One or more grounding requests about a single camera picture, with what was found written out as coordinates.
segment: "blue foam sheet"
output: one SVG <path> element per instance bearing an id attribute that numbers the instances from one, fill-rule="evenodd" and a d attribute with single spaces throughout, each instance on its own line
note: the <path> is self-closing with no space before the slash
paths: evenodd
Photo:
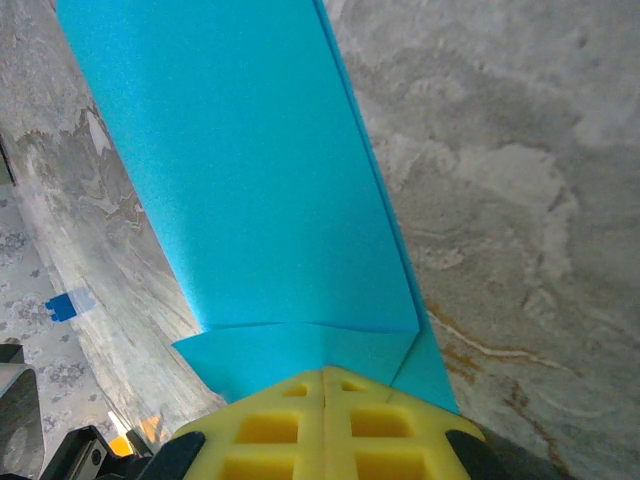
<path id="1" fill-rule="evenodd" d="M 401 365 L 433 370 L 450 396 L 437 350 L 402 360 L 433 334 L 321 2 L 59 0 L 58 15 L 205 332 L 177 348 L 210 387 L 242 396 L 332 362 L 405 383 L 420 375 Z"/>

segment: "gray marble surface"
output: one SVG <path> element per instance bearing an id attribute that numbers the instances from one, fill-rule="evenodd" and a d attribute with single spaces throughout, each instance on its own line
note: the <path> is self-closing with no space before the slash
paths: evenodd
<path id="1" fill-rule="evenodd" d="M 76 334 L 44 307 L 55 292 L 12 190 L 0 185 L 0 343 L 23 345 L 36 372 L 46 465 L 70 430 L 95 425 L 109 440 L 116 432 Z"/>
<path id="2" fill-rule="evenodd" d="M 44 5 L 0 2 L 21 208 L 100 299 L 74 328 L 110 400 L 177 423 L 217 405 L 168 347 L 195 327 Z M 327 8 L 462 412 L 547 478 L 639 478 L 640 5 Z"/>

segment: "gray metal object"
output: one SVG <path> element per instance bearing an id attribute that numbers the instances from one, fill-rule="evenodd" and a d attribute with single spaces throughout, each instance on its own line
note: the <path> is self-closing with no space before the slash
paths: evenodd
<path id="1" fill-rule="evenodd" d="M 14 473 L 37 478 L 44 461 L 44 439 L 36 373 L 22 362 L 15 345 L 0 345 L 10 352 L 0 363 L 0 475 Z"/>

